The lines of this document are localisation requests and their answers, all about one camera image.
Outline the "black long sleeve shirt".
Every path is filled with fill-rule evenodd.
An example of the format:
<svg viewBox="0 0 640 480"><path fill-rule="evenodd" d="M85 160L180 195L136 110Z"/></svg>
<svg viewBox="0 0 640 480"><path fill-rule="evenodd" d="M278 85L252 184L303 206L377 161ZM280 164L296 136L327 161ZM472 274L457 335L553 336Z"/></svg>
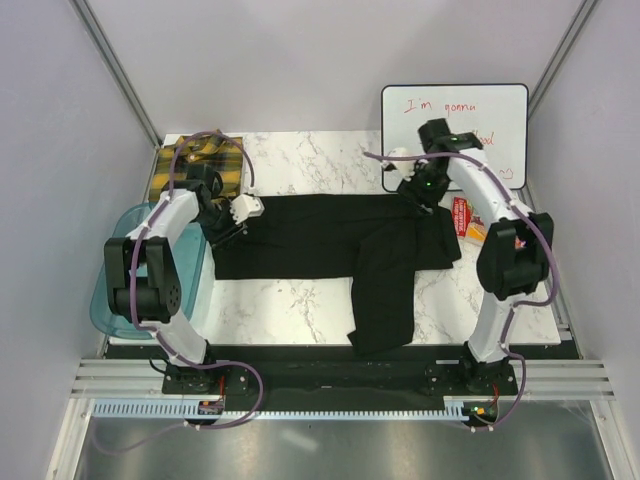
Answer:
<svg viewBox="0 0 640 480"><path fill-rule="evenodd" d="M213 252L221 280L351 279L358 355L411 343L419 271L461 259L452 215L398 195L269 196L247 232Z"/></svg>

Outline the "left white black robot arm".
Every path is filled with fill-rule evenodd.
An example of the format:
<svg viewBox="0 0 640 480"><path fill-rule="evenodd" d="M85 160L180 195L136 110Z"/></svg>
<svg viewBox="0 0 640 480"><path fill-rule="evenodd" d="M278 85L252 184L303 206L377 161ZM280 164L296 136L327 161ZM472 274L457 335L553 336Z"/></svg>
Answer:
<svg viewBox="0 0 640 480"><path fill-rule="evenodd" d="M245 232L247 221L264 212L262 201L250 194L216 203L221 189L220 175L208 167L197 168L183 180L170 178L140 225L104 245L111 312L155 339L171 363L187 366L185 382L198 393L215 389L220 371L205 360L208 342L182 311L174 247L191 224L219 246Z"/></svg>

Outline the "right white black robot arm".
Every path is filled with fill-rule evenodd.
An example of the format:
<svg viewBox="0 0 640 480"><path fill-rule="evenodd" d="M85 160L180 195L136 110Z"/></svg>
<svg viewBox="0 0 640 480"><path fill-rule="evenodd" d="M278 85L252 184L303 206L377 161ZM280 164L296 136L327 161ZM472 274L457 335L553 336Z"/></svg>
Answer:
<svg viewBox="0 0 640 480"><path fill-rule="evenodd" d="M457 371L460 386L477 394L494 381L490 364L509 355L509 329L516 309L536 306L531 295L556 270L551 252L554 223L548 214L533 212L506 187L475 134L454 134L440 118L423 124L418 135L424 153L391 162L403 176L397 192L429 211L455 183L487 228L476 262L484 296L467 341L473 359Z"/></svg>

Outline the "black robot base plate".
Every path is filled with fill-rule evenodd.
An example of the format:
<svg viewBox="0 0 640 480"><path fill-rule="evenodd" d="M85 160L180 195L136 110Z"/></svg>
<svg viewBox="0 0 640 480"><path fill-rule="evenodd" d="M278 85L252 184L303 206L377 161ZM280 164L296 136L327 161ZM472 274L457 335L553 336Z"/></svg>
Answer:
<svg viewBox="0 0 640 480"><path fill-rule="evenodd" d="M518 391L507 360L477 366L462 346L404 346L358 356L348 346L215 346L220 368L168 366L165 394L222 395L247 409L270 407L426 407L447 396L493 400Z"/></svg>

